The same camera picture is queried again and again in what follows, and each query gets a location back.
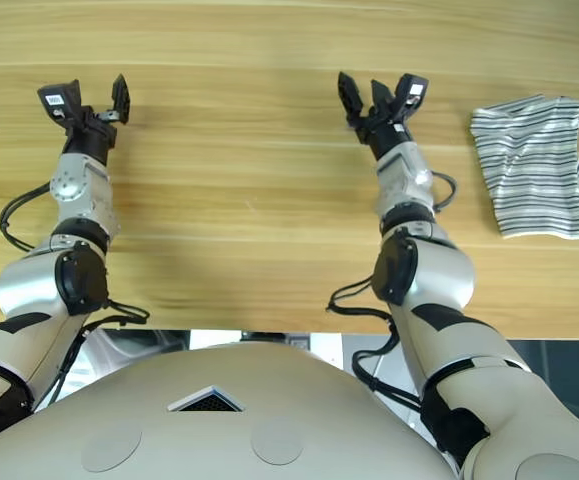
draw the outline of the wire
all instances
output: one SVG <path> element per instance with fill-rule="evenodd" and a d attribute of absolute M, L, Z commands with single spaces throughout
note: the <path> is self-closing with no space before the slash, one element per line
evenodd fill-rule
<path fill-rule="evenodd" d="M 76 335 L 76 338 L 71 343 L 71 346 L 69 347 L 69 350 L 67 350 L 67 354 L 62 361 L 62 365 L 58 371 L 58 377 L 56 378 L 56 387 L 53 391 L 53 394 L 51 395 L 51 398 L 49 399 L 49 405 L 58 400 L 60 391 L 65 384 L 65 380 L 67 379 L 67 374 L 69 373 L 69 370 L 71 370 L 71 367 L 78 357 L 80 347 L 82 347 L 82 345 L 85 343 L 85 340 L 87 340 L 87 337 L 91 332 L 93 332 L 101 325 L 105 325 L 107 323 L 117 322 L 121 327 L 124 327 L 127 323 L 144 325 L 147 323 L 147 320 L 151 316 L 151 314 L 143 308 L 116 302 L 110 298 L 107 299 L 107 304 L 104 306 L 104 308 L 111 308 L 117 312 L 124 313 L 124 315 L 110 315 L 103 318 L 102 320 L 88 323 L 87 325 L 84 325 L 82 328 L 80 328 L 78 335 Z"/>
<path fill-rule="evenodd" d="M 442 210 L 447 208 L 449 206 L 449 204 L 451 202 L 453 202 L 454 199 L 456 198 L 456 194 L 458 193 L 458 181 L 455 178 L 453 178 L 451 175 L 447 175 L 446 173 L 436 172 L 436 171 L 432 170 L 431 174 L 434 177 L 438 177 L 438 178 L 443 179 L 445 182 L 447 182 L 449 184 L 449 188 L 451 188 L 451 193 L 449 195 L 447 195 L 447 197 L 444 200 L 442 200 L 438 203 L 434 203 L 434 205 L 433 205 L 433 211 L 436 213 L 440 213 Z"/>
<path fill-rule="evenodd" d="M 7 205 L 5 205 L 5 207 L 0 212 L 0 231 L 2 232 L 2 235 L 9 243 L 11 243 L 14 247 L 22 250 L 23 252 L 29 252 L 33 250 L 34 246 L 28 244 L 27 242 L 23 242 L 7 231 L 9 228 L 9 217 L 11 217 L 11 215 L 13 215 L 13 213 L 22 207 L 25 203 L 30 202 L 34 198 L 38 198 L 41 195 L 44 195 L 48 191 L 49 182 L 40 185 L 38 188 L 34 188 L 27 193 L 23 193 L 19 197 L 14 198 L 9 203 L 7 203 Z"/>
<path fill-rule="evenodd" d="M 342 307 L 336 302 L 345 298 L 350 298 L 360 293 L 364 292 L 371 286 L 371 278 L 369 276 L 359 282 L 352 283 L 351 285 L 339 288 L 331 294 L 329 298 L 329 303 L 327 305 L 327 311 L 335 312 L 340 315 L 372 315 L 384 320 L 389 326 L 389 338 L 387 342 L 377 350 L 358 350 L 351 356 L 351 370 L 354 375 L 362 383 L 367 385 L 371 391 L 376 391 L 381 393 L 389 400 L 392 400 L 400 405 L 404 405 L 411 410 L 420 412 L 420 399 L 413 395 L 412 393 L 406 392 L 400 388 L 389 385 L 383 382 L 377 376 L 370 374 L 365 368 L 360 364 L 362 360 L 371 357 L 382 357 L 387 353 L 391 352 L 400 342 L 400 336 L 398 335 L 398 329 L 393 320 L 393 317 L 388 312 L 383 310 L 378 310 L 375 308 L 368 307 Z"/>

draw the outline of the black and white striped fabric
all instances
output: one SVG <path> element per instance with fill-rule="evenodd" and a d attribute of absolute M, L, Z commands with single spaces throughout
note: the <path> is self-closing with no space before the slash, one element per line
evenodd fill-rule
<path fill-rule="evenodd" d="M 579 239 L 579 101 L 536 95 L 478 108 L 471 133 L 502 236 Z"/>

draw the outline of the label sticker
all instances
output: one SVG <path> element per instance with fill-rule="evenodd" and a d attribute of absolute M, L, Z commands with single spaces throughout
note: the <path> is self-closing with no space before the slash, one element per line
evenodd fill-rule
<path fill-rule="evenodd" d="M 49 105 L 64 105 L 65 101 L 62 99 L 62 95 L 45 95 L 45 100 Z"/>
<path fill-rule="evenodd" d="M 411 95 L 420 95 L 422 93 L 423 85 L 419 83 L 414 83 L 411 86 L 411 91 L 409 92 Z"/>

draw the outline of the wooden table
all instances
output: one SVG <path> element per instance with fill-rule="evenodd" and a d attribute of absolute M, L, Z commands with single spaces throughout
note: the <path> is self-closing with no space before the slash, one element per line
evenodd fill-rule
<path fill-rule="evenodd" d="M 512 337 L 579 338 L 579 241 L 502 240 L 468 133 L 477 106 L 579 99 L 579 0 L 0 0 L 0 208 L 51 177 L 64 141 L 36 89 L 77 77 L 101 109 L 123 72 L 113 298 L 154 328 L 382 332 L 324 312 L 380 240 L 340 69 L 365 94 L 373 77 L 430 79 L 410 126 L 460 182 L 439 220 L 477 267 L 468 313 Z M 43 198 L 12 231 L 38 241 L 55 215 Z M 17 257 L 0 237 L 0 270 Z"/>

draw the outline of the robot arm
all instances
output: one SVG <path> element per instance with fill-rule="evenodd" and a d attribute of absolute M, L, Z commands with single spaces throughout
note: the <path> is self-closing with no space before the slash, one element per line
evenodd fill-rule
<path fill-rule="evenodd" d="M 377 160 L 383 241 L 372 287 L 400 333 L 422 421 L 464 479 L 579 479 L 579 420 L 500 333 L 462 313 L 474 268 L 435 221 L 432 175 L 406 126 L 427 81 L 405 75 L 395 97 L 374 81 L 367 117 L 353 79 L 341 73 L 338 87 Z"/>
<path fill-rule="evenodd" d="M 0 276 L 0 431 L 33 412 L 89 314 L 107 305 L 105 256 L 119 228 L 106 164 L 116 137 L 109 123 L 128 120 L 124 78 L 113 110 L 100 114 L 81 105 L 77 80 L 38 94 L 68 138 L 48 187 L 57 226 Z"/>

